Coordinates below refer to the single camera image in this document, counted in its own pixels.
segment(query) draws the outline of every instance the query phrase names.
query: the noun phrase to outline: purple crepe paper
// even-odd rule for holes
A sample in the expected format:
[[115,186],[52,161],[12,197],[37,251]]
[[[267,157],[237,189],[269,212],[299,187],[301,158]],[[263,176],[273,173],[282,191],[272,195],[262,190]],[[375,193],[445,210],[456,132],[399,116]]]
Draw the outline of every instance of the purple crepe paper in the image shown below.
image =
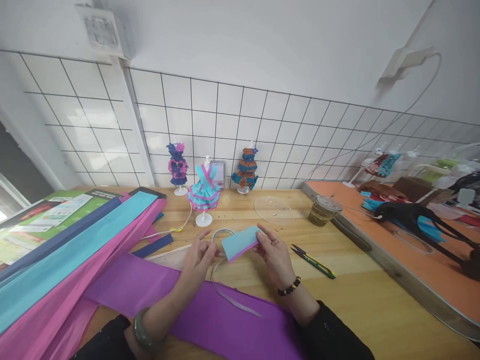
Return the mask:
[[[85,297],[134,318],[175,286],[180,271],[123,254]],[[223,293],[263,317],[230,304]],[[302,359],[295,320],[277,305],[220,283],[205,281],[170,329],[173,336],[227,359]]]

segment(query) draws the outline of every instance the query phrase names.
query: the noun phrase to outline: crepe paper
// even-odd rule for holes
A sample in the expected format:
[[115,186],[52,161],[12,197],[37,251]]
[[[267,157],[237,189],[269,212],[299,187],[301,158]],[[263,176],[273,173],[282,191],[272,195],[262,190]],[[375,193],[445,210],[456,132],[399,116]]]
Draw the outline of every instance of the crepe paper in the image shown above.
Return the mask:
[[[146,228],[166,204],[166,200],[155,200],[132,223],[18,319],[0,336],[0,359],[40,359],[52,340],[61,337],[61,326],[73,314],[74,306],[87,287],[115,263],[121,254],[129,251],[141,240]],[[77,320],[79,324],[85,322],[83,318]],[[70,338],[81,339],[81,326],[74,326],[73,330]],[[65,346],[65,342],[67,345],[72,344],[68,338],[63,340],[61,337],[58,346]],[[74,353],[76,349],[77,347],[71,348],[70,351]]]
[[156,199],[139,192],[0,289],[0,334]]
[[140,250],[137,250],[135,252],[132,252],[132,255],[135,255],[136,257],[139,258],[145,258],[150,254],[153,254],[157,250],[167,246],[168,244],[171,244],[174,242],[174,238],[172,237],[172,234],[168,234],[162,238],[159,238],[157,241],[154,243],[148,244],[147,246],[142,247]]
[[257,231],[260,231],[258,227],[250,226],[221,241],[221,245],[223,246],[223,250],[225,251],[229,263],[259,243],[257,240]]
[[[99,304],[134,318],[175,286],[180,271],[123,254],[86,292]],[[253,309],[232,306],[216,290]],[[295,320],[279,306],[220,283],[205,281],[172,325],[170,333],[230,360],[303,359]]]
[[59,234],[52,237],[50,240],[44,242],[39,247],[33,249],[21,259],[15,261],[12,265],[8,266],[5,270],[0,272],[0,282],[17,273],[18,271],[25,269],[31,264],[37,263],[44,259],[55,250],[68,243],[82,231],[96,223],[105,215],[110,213],[113,209],[117,208],[121,204],[121,200],[116,197],[110,201],[104,203],[102,206],[96,208],[91,213],[84,216],[79,221],[73,223]]

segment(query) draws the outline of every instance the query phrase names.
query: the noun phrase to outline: wire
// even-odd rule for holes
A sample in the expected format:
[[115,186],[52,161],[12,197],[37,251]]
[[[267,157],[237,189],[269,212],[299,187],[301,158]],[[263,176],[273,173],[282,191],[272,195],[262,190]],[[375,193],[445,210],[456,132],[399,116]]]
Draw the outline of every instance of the wire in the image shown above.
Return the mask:
[[428,85],[423,89],[423,91],[420,93],[420,95],[416,98],[416,100],[413,102],[412,105],[410,105],[410,107],[405,110],[404,112],[399,112],[394,118],[393,120],[380,132],[378,133],[374,138],[372,138],[371,140],[367,141],[366,143],[364,144],[361,144],[359,147],[357,147],[356,149],[353,149],[353,150],[350,150],[346,153],[343,153],[343,154],[339,154],[335,157],[332,157],[331,159],[328,159],[322,163],[319,163],[312,171],[310,171],[310,173],[308,174],[308,179],[310,179],[312,177],[312,175],[314,174],[314,171],[319,167],[319,166],[322,166],[324,165],[325,163],[328,163],[329,161],[332,161],[332,160],[335,160],[336,158],[340,157],[340,156],[343,156],[343,155],[346,155],[346,154],[350,154],[354,151],[357,151],[358,149],[364,147],[365,145],[371,143],[373,140],[375,140],[376,138],[382,136],[385,131],[387,131],[387,129],[392,126],[393,124],[395,124],[397,122],[398,119],[400,119],[400,117],[402,117],[402,115],[405,115],[406,113],[408,113],[410,111],[411,108],[413,108],[420,100],[420,98],[423,96],[423,94],[425,94],[425,92],[428,90],[428,88],[430,87],[430,85],[434,82],[435,78],[437,77],[437,74],[439,73],[439,70],[440,70],[440,65],[442,64],[442,54],[440,54],[439,52],[436,52],[434,54],[432,54],[430,56],[430,58],[433,58],[435,55],[438,56],[438,65],[436,67],[436,70],[435,70],[435,73],[433,74],[433,77],[431,78],[430,82],[428,83]]
[[145,239],[153,238],[154,236],[157,236],[157,235],[173,233],[174,231],[183,229],[183,228],[185,227],[185,225],[187,225],[187,223],[189,222],[190,217],[192,216],[192,203],[191,203],[190,201],[189,201],[188,203],[190,204],[190,214],[188,215],[188,217],[186,218],[185,223],[184,223],[182,226],[177,227],[176,229],[173,229],[173,230],[169,230],[169,231],[156,232],[156,233],[154,233],[154,234],[152,234],[152,235],[148,235],[148,236],[142,237],[141,239],[142,239],[142,240],[145,240]]

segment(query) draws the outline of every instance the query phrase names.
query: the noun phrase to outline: blue and orange paper dress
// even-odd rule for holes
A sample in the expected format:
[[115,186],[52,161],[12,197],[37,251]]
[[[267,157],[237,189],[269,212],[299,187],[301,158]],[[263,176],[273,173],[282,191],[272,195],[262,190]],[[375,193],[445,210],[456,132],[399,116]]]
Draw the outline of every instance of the blue and orange paper dress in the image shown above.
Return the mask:
[[219,205],[220,187],[214,183],[215,167],[210,165],[208,171],[205,165],[195,167],[195,171],[200,180],[190,186],[186,198],[191,203],[191,207],[199,212],[206,212],[215,209]]

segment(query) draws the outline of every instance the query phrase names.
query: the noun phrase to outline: hand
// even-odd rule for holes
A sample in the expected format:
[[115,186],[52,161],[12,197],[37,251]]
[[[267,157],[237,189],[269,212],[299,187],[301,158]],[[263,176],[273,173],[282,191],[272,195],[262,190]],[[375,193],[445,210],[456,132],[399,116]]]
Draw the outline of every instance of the hand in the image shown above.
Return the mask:
[[181,291],[181,296],[191,301],[205,281],[209,266],[215,256],[218,256],[217,245],[202,239],[210,233],[207,229],[199,233],[188,251],[180,278],[175,289]]
[[288,288],[296,280],[292,261],[290,260],[287,245],[274,232],[258,223],[258,227],[264,232],[256,232],[256,238],[260,244],[252,250],[259,254],[265,261],[268,275],[273,284],[280,290]]

